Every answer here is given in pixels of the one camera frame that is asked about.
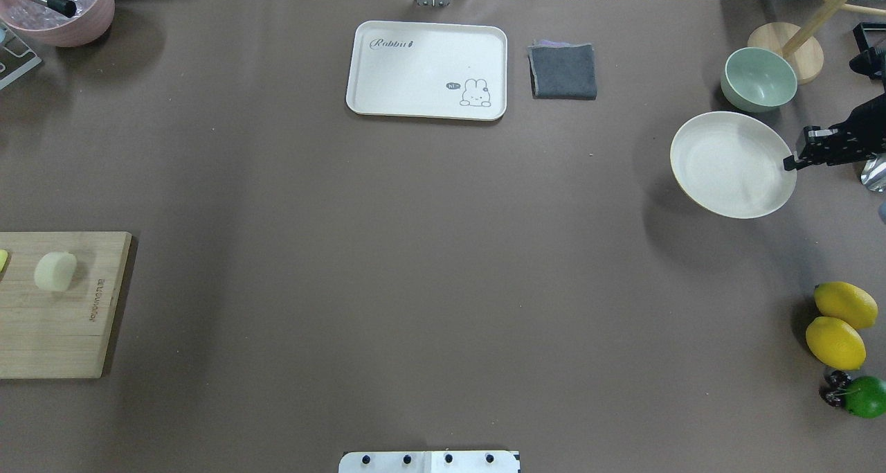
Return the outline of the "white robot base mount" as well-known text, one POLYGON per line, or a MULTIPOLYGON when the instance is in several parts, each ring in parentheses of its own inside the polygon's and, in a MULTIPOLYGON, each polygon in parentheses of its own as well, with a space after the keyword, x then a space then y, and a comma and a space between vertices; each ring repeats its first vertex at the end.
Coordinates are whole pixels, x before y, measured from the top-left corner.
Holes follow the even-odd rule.
POLYGON ((520 472, 519 453, 509 450, 351 452, 338 472, 520 472))

